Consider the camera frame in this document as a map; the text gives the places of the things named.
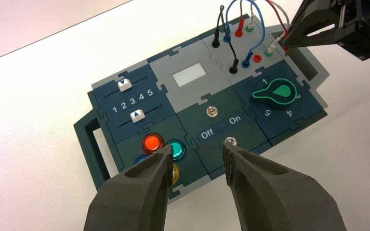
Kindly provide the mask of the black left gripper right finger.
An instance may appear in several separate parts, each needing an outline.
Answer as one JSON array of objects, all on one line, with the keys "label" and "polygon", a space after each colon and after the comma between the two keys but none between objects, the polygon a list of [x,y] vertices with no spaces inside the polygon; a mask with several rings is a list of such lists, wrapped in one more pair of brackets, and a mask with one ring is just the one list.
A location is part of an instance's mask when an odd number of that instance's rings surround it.
[{"label": "black left gripper right finger", "polygon": [[346,230],[336,201],[311,176],[227,142],[223,163],[241,230]]}]

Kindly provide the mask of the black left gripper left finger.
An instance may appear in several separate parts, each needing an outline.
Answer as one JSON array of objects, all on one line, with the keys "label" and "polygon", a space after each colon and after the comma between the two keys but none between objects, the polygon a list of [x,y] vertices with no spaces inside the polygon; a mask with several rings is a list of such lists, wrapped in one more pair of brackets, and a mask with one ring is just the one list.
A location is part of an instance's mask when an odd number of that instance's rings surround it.
[{"label": "black left gripper left finger", "polygon": [[162,231],[173,179],[172,148],[108,179],[89,205],[85,231]]}]

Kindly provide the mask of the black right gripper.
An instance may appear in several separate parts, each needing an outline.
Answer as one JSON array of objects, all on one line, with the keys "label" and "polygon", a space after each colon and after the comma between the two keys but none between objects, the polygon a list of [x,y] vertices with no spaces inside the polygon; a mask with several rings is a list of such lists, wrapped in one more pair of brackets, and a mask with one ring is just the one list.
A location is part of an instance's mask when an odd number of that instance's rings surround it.
[{"label": "black right gripper", "polygon": [[[308,35],[332,24],[335,24],[333,30]],[[289,48],[337,44],[358,59],[367,60],[370,58],[370,0],[304,0],[282,44]]]}]

